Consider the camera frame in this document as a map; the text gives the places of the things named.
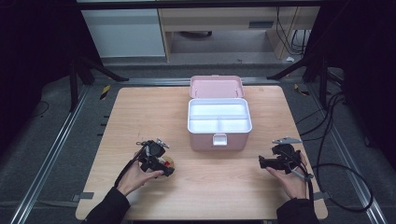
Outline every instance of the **black cable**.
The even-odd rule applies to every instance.
[[[321,142],[320,142],[319,151],[318,151],[318,158],[317,158],[317,164],[316,164],[315,166],[312,166],[312,168],[316,168],[316,170],[317,170],[317,182],[318,182],[319,190],[320,190],[321,192],[324,192],[325,190],[323,189],[323,187],[322,187],[322,185],[321,185],[321,182],[320,182],[320,174],[319,174],[319,167],[320,167],[320,166],[338,166],[338,167],[342,167],[342,168],[348,169],[350,172],[352,172],[353,174],[357,175],[357,176],[363,181],[363,183],[366,185],[367,189],[370,191],[370,202],[369,202],[366,206],[364,206],[362,209],[352,209],[352,208],[348,208],[348,207],[346,207],[346,206],[341,205],[340,203],[338,203],[336,200],[334,200],[334,199],[332,199],[332,198],[330,198],[329,200],[330,200],[331,202],[333,202],[334,204],[336,204],[337,206],[339,206],[339,207],[341,207],[342,209],[345,209],[345,210],[347,210],[347,211],[349,211],[349,212],[353,212],[353,213],[362,213],[362,212],[367,211],[367,209],[370,208],[370,206],[373,204],[373,200],[374,200],[373,191],[372,191],[372,189],[369,187],[367,181],[363,178],[363,176],[361,176],[360,174],[358,174],[356,171],[352,170],[351,168],[346,167],[346,166],[341,165],[341,164],[335,164],[335,163],[323,163],[323,164],[320,164],[320,163],[319,163],[319,161],[320,161],[320,155],[321,155],[321,152],[322,152],[322,149],[323,149],[324,140],[325,140],[326,135],[327,135],[328,131],[330,130],[330,126],[331,126],[331,124],[332,124],[332,120],[333,120],[333,117],[332,117],[332,116],[333,116],[333,111],[334,111],[334,109],[335,109],[335,106],[336,106],[339,102],[343,101],[343,99],[337,101],[338,96],[339,96],[339,95],[337,95],[337,96],[335,97],[335,99],[334,99],[332,105],[330,105],[330,109],[329,109],[330,117],[329,117],[328,124],[326,125],[326,129],[325,129],[325,132],[324,132],[324,134],[323,134],[323,138],[322,138],[322,140],[321,140]]]
[[[282,30],[283,36],[285,36],[285,40],[283,40],[282,36],[280,36],[279,31],[278,31],[278,26],[280,26],[280,29]],[[289,55],[301,55],[302,53],[300,52],[295,52],[293,51],[293,48],[290,46],[289,40],[288,40],[288,36],[285,34],[285,30],[283,29],[283,26],[279,20],[279,7],[276,7],[276,33],[277,36],[279,37],[280,41],[282,41],[283,46],[285,46],[286,51],[288,52]]]
[[[309,114],[309,115],[303,117],[303,118],[300,119],[299,121],[295,122],[295,124],[298,124],[298,123],[300,123],[301,121],[303,121],[303,120],[305,120],[305,119],[308,119],[309,117],[311,117],[311,116],[313,116],[314,114],[318,113],[320,110],[323,110],[323,108],[321,108],[321,109],[319,109],[319,110],[316,110],[315,112],[312,112],[311,114]]]
[[[38,117],[38,116],[43,115],[43,114],[46,113],[46,112],[49,110],[49,108],[50,108],[50,104],[49,104],[48,102],[46,102],[46,101],[40,101],[39,103],[43,103],[43,104],[47,105],[47,107],[44,109],[43,112],[41,112],[41,113],[39,113],[39,114],[36,114],[36,115],[32,115],[32,116],[31,116],[32,118],[36,118],[36,117]]]
[[[332,101],[333,101],[333,99],[336,98],[338,95],[341,95],[341,94],[343,94],[343,93],[340,91],[340,92],[337,92],[335,95],[333,95],[332,98],[329,100],[329,105],[328,105],[327,107],[329,108],[329,107],[330,107],[330,104],[331,104]],[[312,133],[313,131],[315,131],[316,129],[318,129],[318,128],[326,121],[327,117],[329,117],[329,112],[330,112],[330,110],[328,110],[328,111],[326,112],[326,115],[325,115],[324,119],[323,119],[317,126],[315,126],[314,128],[312,128],[312,129],[310,129],[310,130],[308,130],[308,131],[306,131],[306,132],[304,132],[304,133],[300,133],[300,136],[306,135],[306,134],[308,134],[308,133]]]
[[[337,167],[341,167],[341,168],[347,169],[348,171],[350,171],[350,172],[352,172],[354,175],[356,175],[358,178],[360,178],[360,179],[363,181],[363,183],[366,185],[367,189],[368,189],[369,192],[370,192],[370,201],[367,203],[366,206],[364,206],[364,207],[361,208],[361,209],[352,209],[352,208],[348,208],[348,207],[346,207],[346,206],[341,205],[340,203],[338,203],[338,202],[337,202],[336,200],[334,200],[333,198],[330,198],[329,200],[330,200],[332,203],[336,204],[337,206],[339,206],[339,207],[341,207],[341,208],[343,208],[343,209],[345,209],[345,210],[347,210],[347,211],[349,211],[349,212],[353,212],[353,213],[363,213],[363,212],[366,212],[367,209],[369,209],[369,208],[371,207],[371,205],[373,204],[373,201],[374,201],[374,193],[373,193],[373,190],[370,188],[369,184],[367,183],[367,181],[364,179],[364,177],[363,177],[362,175],[360,175],[358,172],[352,170],[351,168],[349,168],[349,167],[347,167],[347,166],[345,166],[345,165],[336,164],[336,163],[322,163],[322,164],[318,164],[318,165],[312,166],[312,168],[318,170],[318,168],[321,167],[321,166],[337,166]]]

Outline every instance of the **pink box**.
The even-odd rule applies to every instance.
[[[191,78],[188,130],[194,150],[241,150],[252,129],[240,77]]]

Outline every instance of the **wooden table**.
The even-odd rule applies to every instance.
[[[274,158],[273,139],[299,134],[280,87],[244,90],[253,125],[245,149],[194,151],[187,130],[189,87],[121,89],[84,189],[94,192],[93,198],[79,202],[77,218],[85,218],[103,200],[140,149],[135,143],[158,137],[170,146],[165,155],[175,161],[176,170],[133,192],[125,219],[276,219],[276,209],[289,198],[260,168],[258,156]],[[294,147],[304,153],[302,144]],[[315,179],[313,184],[318,191]],[[328,214],[323,200],[315,201],[315,210],[318,218]]]

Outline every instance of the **black tripod leg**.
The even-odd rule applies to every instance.
[[[98,70],[99,72],[105,74],[106,76],[113,78],[113,80],[115,80],[115,81],[129,81],[129,78],[120,77],[120,76],[118,76],[118,75],[116,75],[116,74],[114,74],[114,73],[108,71],[108,70],[105,69],[104,67],[102,67],[102,66],[100,66],[100,65],[98,65],[98,64],[96,64],[96,63],[94,63],[93,61],[91,61],[91,60],[89,60],[89,59],[87,59],[87,58],[79,57],[79,60],[80,60],[83,64],[86,64],[86,65],[88,65],[88,66],[90,66],[90,67],[92,67],[92,68]]]
[[[304,56],[299,62],[292,64],[291,66],[289,66],[288,68],[286,68],[285,70],[281,71],[280,73],[268,77],[267,79],[274,79],[274,80],[279,80],[282,77],[287,76],[288,74],[290,74],[291,72],[293,72],[294,70],[303,67],[303,66],[308,66],[309,63],[311,63],[311,61],[315,58],[316,54],[309,54],[307,56]]]
[[[78,103],[78,84],[77,84],[77,74],[75,70],[74,61],[72,61],[69,65],[69,76],[70,76],[70,96],[71,96],[71,105],[70,112],[72,112]]]

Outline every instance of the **wire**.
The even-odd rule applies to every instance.
[[[305,119],[308,119],[309,117],[313,116],[314,114],[318,113],[318,112],[321,111],[321,110],[323,110],[323,108],[321,108],[321,109],[319,109],[319,110],[317,110],[317,111],[315,111],[315,112],[312,112],[311,114],[309,114],[309,115],[303,117],[303,118],[300,119],[299,121],[295,122],[295,124],[298,124],[298,123],[300,123],[301,121],[303,121],[303,120],[305,120]]]
[[[285,40],[283,40],[282,36],[279,34],[278,26],[280,26],[283,36],[285,36]],[[290,43],[288,41],[288,36],[286,35],[285,30],[283,29],[283,26],[279,19],[279,7],[276,8],[276,33],[277,33],[280,41],[282,41],[283,46],[285,46],[285,49],[289,55],[301,55],[302,54],[301,52],[294,51],[293,48],[290,46]]]
[[[41,113],[39,113],[39,114],[36,114],[36,115],[32,115],[32,116],[31,116],[32,118],[36,118],[36,117],[38,117],[38,116],[43,115],[43,114],[46,113],[46,112],[49,110],[49,108],[50,108],[50,104],[49,104],[48,102],[46,102],[46,101],[40,101],[39,103],[43,103],[43,104],[45,104],[47,107],[44,109],[43,112],[41,112]]]
[[[352,172],[354,175],[356,175],[358,178],[360,178],[360,179],[363,181],[363,183],[366,185],[367,189],[368,189],[369,192],[370,192],[370,201],[367,203],[366,206],[364,206],[364,207],[361,208],[361,209],[351,209],[351,208],[348,208],[348,207],[346,207],[346,206],[341,205],[341,204],[338,203],[336,200],[330,198],[329,200],[330,200],[332,203],[336,204],[337,206],[339,206],[339,207],[341,207],[341,208],[343,208],[343,209],[345,209],[345,210],[347,210],[347,211],[349,211],[349,212],[353,212],[353,213],[363,213],[363,212],[367,211],[367,209],[369,209],[369,208],[371,207],[371,205],[373,204],[373,201],[374,201],[374,193],[373,193],[373,190],[370,188],[369,184],[367,183],[367,181],[364,179],[364,177],[363,177],[362,175],[360,175],[358,172],[352,170],[351,168],[349,168],[349,167],[347,167],[347,166],[345,166],[345,165],[336,164],[336,163],[322,163],[322,164],[318,164],[318,165],[312,166],[312,168],[318,170],[318,168],[319,168],[319,167],[322,167],[322,166],[337,166],[337,167],[341,167],[341,168],[347,169],[348,171],[350,171],[350,172]]]
[[[321,167],[321,166],[337,166],[337,167],[342,167],[342,168],[348,169],[350,172],[352,172],[353,174],[355,174],[356,176],[358,176],[358,177],[363,181],[363,183],[366,185],[367,189],[370,191],[370,201],[369,201],[369,203],[368,203],[366,206],[364,206],[364,207],[361,208],[361,209],[352,209],[352,208],[348,208],[348,207],[346,207],[346,206],[341,205],[339,202],[337,202],[336,200],[334,200],[334,199],[332,199],[332,198],[330,198],[329,200],[330,200],[331,202],[333,202],[335,205],[337,205],[337,206],[341,207],[342,209],[345,209],[345,210],[347,210],[347,211],[349,211],[349,212],[353,212],[353,213],[362,213],[362,212],[367,211],[367,209],[370,208],[370,206],[373,204],[373,200],[374,200],[373,190],[370,188],[370,186],[368,185],[367,181],[363,178],[363,176],[360,175],[360,174],[358,174],[356,171],[352,170],[351,168],[346,167],[346,166],[341,165],[341,164],[336,164],[336,163],[323,163],[323,164],[320,164],[320,162],[319,162],[319,161],[320,161],[320,155],[321,155],[321,152],[322,152],[322,149],[323,149],[324,140],[325,140],[325,138],[326,138],[326,135],[327,135],[328,131],[330,130],[331,125],[332,125],[332,121],[333,121],[333,112],[334,112],[335,106],[336,106],[339,102],[343,101],[343,100],[337,100],[338,97],[339,97],[339,94],[336,94],[336,97],[334,98],[332,105],[329,104],[329,105],[330,105],[330,107],[329,107],[330,109],[328,110],[328,113],[330,113],[329,121],[328,121],[328,123],[327,123],[327,125],[326,125],[325,132],[324,132],[323,137],[322,137],[321,142],[320,142],[319,151],[318,151],[318,158],[317,158],[317,164],[316,164],[315,166],[313,166],[312,168],[316,168],[316,170],[317,170],[317,182],[318,182],[318,187],[319,187],[320,191],[322,191],[322,192],[324,192],[325,190],[323,189],[323,187],[322,187],[322,185],[321,185],[321,182],[320,182],[319,167]]]
[[[282,36],[280,35],[278,27],[280,27],[280,29],[283,33],[283,36],[285,37],[285,40],[283,40]],[[298,32],[298,30],[294,31],[294,34],[291,38],[291,43],[289,43],[288,36],[286,35],[285,29],[283,29],[282,23],[280,22],[280,19],[279,19],[279,7],[277,7],[276,8],[276,33],[277,33],[277,36],[279,37],[280,41],[282,41],[283,46],[285,47],[285,49],[289,55],[303,55],[304,54],[306,30],[304,30],[302,45],[294,44],[294,40],[297,39],[296,38],[297,32]]]
[[[334,98],[338,97],[338,96],[341,95],[341,94],[343,94],[343,93],[340,91],[340,92],[337,92],[335,95],[333,95],[332,98],[329,100],[329,105],[332,103],[332,101],[334,100]],[[327,113],[326,113],[324,119],[323,119],[317,126],[315,126],[314,128],[312,128],[312,129],[310,129],[310,130],[308,130],[308,131],[306,131],[306,132],[304,132],[304,133],[300,133],[300,136],[306,135],[306,134],[308,134],[308,133],[312,133],[313,131],[315,131],[316,129],[318,129],[318,128],[326,121],[327,117],[329,117],[329,113],[330,113],[330,110],[327,110]]]

